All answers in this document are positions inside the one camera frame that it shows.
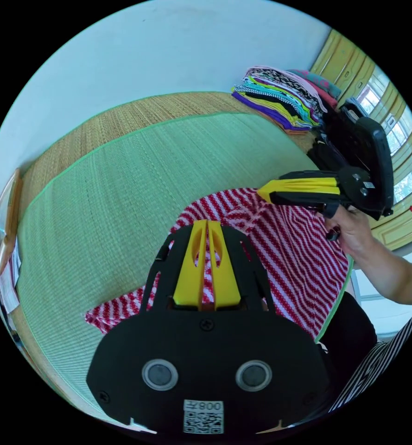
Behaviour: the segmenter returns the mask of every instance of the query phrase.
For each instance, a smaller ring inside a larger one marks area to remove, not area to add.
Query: red and white striped cloth
[[[339,243],[325,239],[323,217],[301,207],[269,204],[256,189],[233,189],[189,205],[170,232],[201,219],[220,221],[248,236],[267,270],[277,314],[316,338],[349,267]],[[148,309],[153,304],[157,284],[155,281]],[[139,312],[144,288],[97,306],[85,314],[85,320],[106,334],[121,320]],[[213,300],[208,243],[203,302]]]

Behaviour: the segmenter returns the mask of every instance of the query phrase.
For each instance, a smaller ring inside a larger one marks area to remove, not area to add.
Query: woven mat
[[[25,173],[19,221],[31,201],[53,178],[102,144],[159,122],[222,111],[258,113],[230,93],[205,91],[147,97],[88,119],[55,142]]]
[[[315,166],[258,115],[193,116],[90,151],[32,200],[18,230],[21,307],[55,372],[100,418],[85,376],[101,334],[84,313],[144,284],[168,228],[192,201],[303,169]]]

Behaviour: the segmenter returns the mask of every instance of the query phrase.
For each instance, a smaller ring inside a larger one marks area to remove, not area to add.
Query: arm
[[[326,221],[326,226],[340,228],[342,249],[353,257],[383,297],[412,305],[412,263],[393,254],[373,238],[365,214],[341,206],[334,218]]]

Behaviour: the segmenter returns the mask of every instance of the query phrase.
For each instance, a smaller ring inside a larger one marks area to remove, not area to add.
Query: qr code
[[[193,434],[222,434],[223,413],[185,411],[184,432]]]

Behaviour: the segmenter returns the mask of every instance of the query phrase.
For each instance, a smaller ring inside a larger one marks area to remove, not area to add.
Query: black and white striped shirt
[[[388,343],[377,343],[357,367],[330,412],[353,400],[370,387],[397,356],[412,331],[412,317]]]

